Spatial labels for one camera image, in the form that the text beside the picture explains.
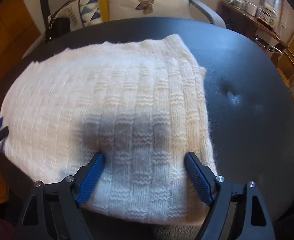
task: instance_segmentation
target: triangle pattern pillow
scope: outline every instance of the triangle pattern pillow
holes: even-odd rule
[[[102,23],[98,0],[71,0],[54,15],[48,17],[49,23],[52,17],[54,19],[68,17],[71,31]]]

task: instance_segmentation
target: knit texture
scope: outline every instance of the knit texture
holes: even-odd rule
[[[208,209],[184,169],[193,151],[215,171],[205,69],[177,35],[105,42],[32,62],[2,104],[5,155],[33,180],[59,182],[106,156],[84,206],[155,224],[201,224]]]

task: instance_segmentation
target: deer print pillow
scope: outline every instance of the deer print pillow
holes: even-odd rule
[[[138,17],[190,19],[189,0],[109,0],[110,20]]]

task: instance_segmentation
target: pink fabric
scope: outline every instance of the pink fabric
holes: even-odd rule
[[[0,240],[13,240],[15,228],[6,220],[0,219]]]

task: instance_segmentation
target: deer head illustration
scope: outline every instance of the deer head illustration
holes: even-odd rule
[[[136,7],[136,10],[143,10],[143,14],[150,14],[153,12],[152,5],[154,0],[138,0],[140,4]]]

